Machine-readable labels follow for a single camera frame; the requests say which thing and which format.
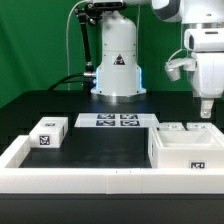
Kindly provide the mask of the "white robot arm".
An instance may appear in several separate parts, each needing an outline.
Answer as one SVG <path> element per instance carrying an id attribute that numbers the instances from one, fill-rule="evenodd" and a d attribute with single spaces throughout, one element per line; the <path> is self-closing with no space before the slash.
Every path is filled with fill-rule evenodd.
<path id="1" fill-rule="evenodd" d="M 211 116 L 214 100 L 224 94 L 224 0 L 85 0 L 91 17 L 102 20 L 102 62 L 92 93 L 115 101 L 143 94 L 136 61 L 136 26 L 120 11 L 149 4 L 162 21 L 183 29 L 183 58 L 170 57 L 165 70 L 172 81 L 188 73 L 193 95 L 201 99 L 200 116 Z"/>

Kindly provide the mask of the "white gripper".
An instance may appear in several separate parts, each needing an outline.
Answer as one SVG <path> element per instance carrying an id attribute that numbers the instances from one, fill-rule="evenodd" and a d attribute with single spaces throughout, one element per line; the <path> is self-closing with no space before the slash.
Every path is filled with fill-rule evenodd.
<path id="1" fill-rule="evenodd" d="M 220 98 L 224 93 L 224 28 L 187 29 L 184 46 L 195 60 L 191 79 L 202 98 Z M 210 118 L 213 99 L 201 100 L 200 115 Z"/>

